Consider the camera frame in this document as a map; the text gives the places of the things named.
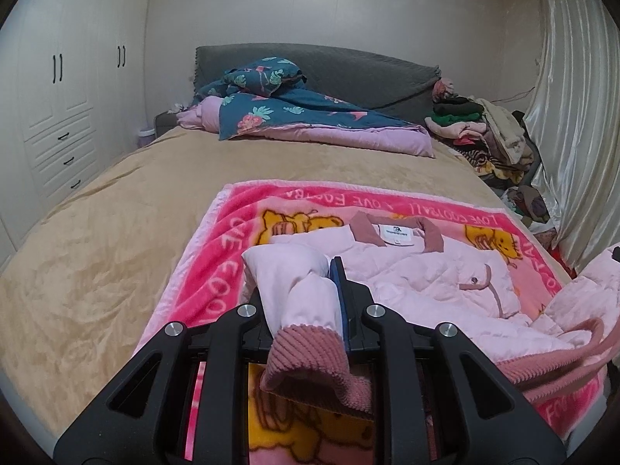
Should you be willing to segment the tan bed cover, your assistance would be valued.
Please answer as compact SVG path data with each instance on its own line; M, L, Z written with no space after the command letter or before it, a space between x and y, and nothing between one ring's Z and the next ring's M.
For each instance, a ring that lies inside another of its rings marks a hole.
M217 194L251 179L498 197L447 147L434 157L173 129L110 167L31 230L1 276L2 388L52 448L136 349Z

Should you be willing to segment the pink cartoon bear blanket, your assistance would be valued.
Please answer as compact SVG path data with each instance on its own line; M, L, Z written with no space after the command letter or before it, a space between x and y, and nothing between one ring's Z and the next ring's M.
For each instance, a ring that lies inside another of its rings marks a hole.
M166 322L202 326L246 301L246 250L279 234L347 225L359 212L387 219L423 217L443 236L505 261L527 316L545 311L562 282L537 246L502 209L483 209L440 196L398 193L329 182L253 181L225 187L172 273L145 329ZM369 464L374 426L369 410L342 405L331 389L312 384L308 398L264 391L267 361L249 370L249 450L254 464ZM532 402L543 420L566 437L601 393L605 366L569 393Z

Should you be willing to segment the pink quilted jacket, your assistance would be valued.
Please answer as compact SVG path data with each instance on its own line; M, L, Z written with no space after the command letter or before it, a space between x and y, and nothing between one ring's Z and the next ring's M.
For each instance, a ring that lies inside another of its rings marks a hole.
M345 314L329 265L407 322L455 324L520 389L540 402L569 393L619 354L619 265L601 253L537 317L522 311L496 251L445 237L423 217L359 212L347 225L279 234L243 255L272 335L264 391L308 398L312 384L366 412L371 385L350 367Z

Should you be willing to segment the white wardrobe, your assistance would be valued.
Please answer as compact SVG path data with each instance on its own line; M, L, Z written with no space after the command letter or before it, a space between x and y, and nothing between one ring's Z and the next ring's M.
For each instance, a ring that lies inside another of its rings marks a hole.
M147 126L148 0L17 0L1 26L1 260Z

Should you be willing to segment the cream satin curtain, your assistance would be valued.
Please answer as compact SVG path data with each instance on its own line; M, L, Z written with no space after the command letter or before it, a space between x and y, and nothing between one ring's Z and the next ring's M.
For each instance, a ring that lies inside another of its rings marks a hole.
M602 0L541 0L541 69L527 129L534 185L562 260L582 270L619 241L619 28Z

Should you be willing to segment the blue floral pink quilt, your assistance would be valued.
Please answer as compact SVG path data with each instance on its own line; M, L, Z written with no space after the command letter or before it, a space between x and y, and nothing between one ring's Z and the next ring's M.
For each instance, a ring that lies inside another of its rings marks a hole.
M222 141L265 138L434 155L424 126L317 93L306 87L301 68L281 57L232 68L201 87L177 124Z

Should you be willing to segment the dark bedside table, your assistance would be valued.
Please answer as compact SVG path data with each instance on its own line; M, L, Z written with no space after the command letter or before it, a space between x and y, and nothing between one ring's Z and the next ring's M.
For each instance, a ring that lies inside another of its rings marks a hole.
M153 119L153 128L155 129L155 137L157 139L177 126L179 126L179 121L177 120L177 114L174 112L165 111L162 114L157 114Z

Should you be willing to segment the pile of folded clothes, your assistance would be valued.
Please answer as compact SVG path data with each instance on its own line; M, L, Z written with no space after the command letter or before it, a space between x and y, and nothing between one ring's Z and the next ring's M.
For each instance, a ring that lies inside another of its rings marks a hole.
M539 244L551 250L557 231L532 186L541 157L525 128L524 114L486 99L459 96L446 78L435 82L432 101L425 124L433 138L463 157Z

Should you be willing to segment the dark grey headboard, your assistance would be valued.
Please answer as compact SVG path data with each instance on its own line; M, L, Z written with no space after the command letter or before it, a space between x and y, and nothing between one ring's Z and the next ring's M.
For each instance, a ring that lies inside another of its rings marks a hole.
M277 56L301 68L306 86L319 93L421 124L433 112L437 66L425 66L362 50L292 43L204 45L195 49L193 88L229 69Z

